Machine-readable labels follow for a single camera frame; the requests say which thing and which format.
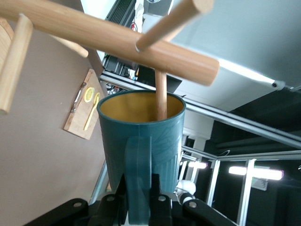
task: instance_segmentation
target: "lemon slice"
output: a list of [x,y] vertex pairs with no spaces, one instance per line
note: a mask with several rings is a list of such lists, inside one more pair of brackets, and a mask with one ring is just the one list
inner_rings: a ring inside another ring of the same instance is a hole
[[95,88],[94,87],[89,87],[87,88],[85,95],[84,95],[84,100],[86,103],[90,102],[93,98],[95,92]]

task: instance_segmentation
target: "yellow spoon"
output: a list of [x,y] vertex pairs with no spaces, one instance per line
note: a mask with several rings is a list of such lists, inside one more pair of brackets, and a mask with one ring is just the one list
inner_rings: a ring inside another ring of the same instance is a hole
[[89,115],[89,117],[88,117],[88,120],[87,120],[87,122],[86,122],[86,124],[85,124],[84,130],[87,130],[88,127],[89,127],[90,121],[91,121],[91,119],[92,119],[93,112],[94,112],[94,110],[95,110],[95,108],[97,107],[97,104],[98,104],[98,102],[99,102],[99,97],[100,97],[100,93],[98,92],[98,93],[96,93],[96,95],[95,95],[95,97],[94,97],[94,105],[93,105],[93,107],[92,107],[92,110],[91,110],[91,112],[90,112],[90,115]]

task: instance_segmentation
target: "mug handle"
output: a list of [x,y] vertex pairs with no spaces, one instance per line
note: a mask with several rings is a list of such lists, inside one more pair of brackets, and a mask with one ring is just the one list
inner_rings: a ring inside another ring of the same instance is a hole
[[125,149],[128,221],[148,224],[151,190],[151,137],[130,137]]

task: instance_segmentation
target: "light fixture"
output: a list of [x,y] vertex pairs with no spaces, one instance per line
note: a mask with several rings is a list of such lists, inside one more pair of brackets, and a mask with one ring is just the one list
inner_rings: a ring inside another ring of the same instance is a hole
[[[245,175],[246,172],[247,172],[247,168],[246,167],[231,166],[229,168],[229,173],[231,173],[231,174]],[[254,178],[280,180],[283,176],[284,176],[284,171],[283,170],[262,169],[260,167],[255,167],[253,169],[253,177]]]
[[208,166],[207,162],[191,161],[188,164],[189,167],[196,167],[198,169],[205,169]]
[[276,90],[282,90],[285,87],[284,81],[276,81],[276,80],[270,79],[259,72],[253,71],[249,68],[235,64],[228,60],[219,59],[218,61],[220,63],[220,67],[225,68],[228,71],[234,72],[236,74],[245,76],[254,81],[257,81],[260,84],[266,85],[270,88],[274,88]]

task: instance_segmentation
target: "mug rim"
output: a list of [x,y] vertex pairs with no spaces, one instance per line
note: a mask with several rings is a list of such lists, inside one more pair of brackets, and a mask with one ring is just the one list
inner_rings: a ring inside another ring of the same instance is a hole
[[111,117],[109,117],[109,116],[103,114],[103,113],[100,111],[100,106],[101,106],[105,101],[107,101],[108,99],[111,99],[111,98],[113,98],[113,97],[116,97],[116,96],[119,96],[119,95],[123,95],[123,94],[128,94],[128,93],[142,93],[142,92],[144,92],[144,93],[156,93],[155,90],[144,90],[144,89],[127,90],[127,91],[122,91],[122,92],[119,92],[119,93],[115,93],[115,94],[113,94],[113,95],[109,95],[109,96],[103,98],[102,100],[100,100],[100,101],[98,102],[98,104],[97,104],[97,112],[98,112],[98,114],[99,114],[101,117],[103,117],[103,118],[105,118],[105,119],[107,119],[107,120],[110,120],[110,121],[116,121],[116,122],[118,122],[118,123],[131,124],[131,125],[147,125],[147,124],[153,124],[153,123],[164,123],[164,122],[166,122],[166,121],[168,121],[168,120],[172,120],[172,119],[177,118],[177,117],[179,117],[180,115],[182,115],[183,112],[185,112],[185,110],[186,110],[186,103],[185,103],[185,101],[184,101],[181,97],[179,97],[179,96],[177,96],[177,95],[175,95],[175,94],[173,94],[173,93],[167,92],[167,95],[172,96],[172,97],[175,97],[176,99],[178,99],[179,101],[181,101],[181,103],[183,104],[183,109],[182,109],[178,114],[176,114],[176,115],[174,115],[174,116],[172,116],[172,117],[170,117],[170,118],[164,119],[164,120],[159,120],[159,121],[147,121],[147,122],[121,121],[121,120],[113,119],[113,118],[111,118]]

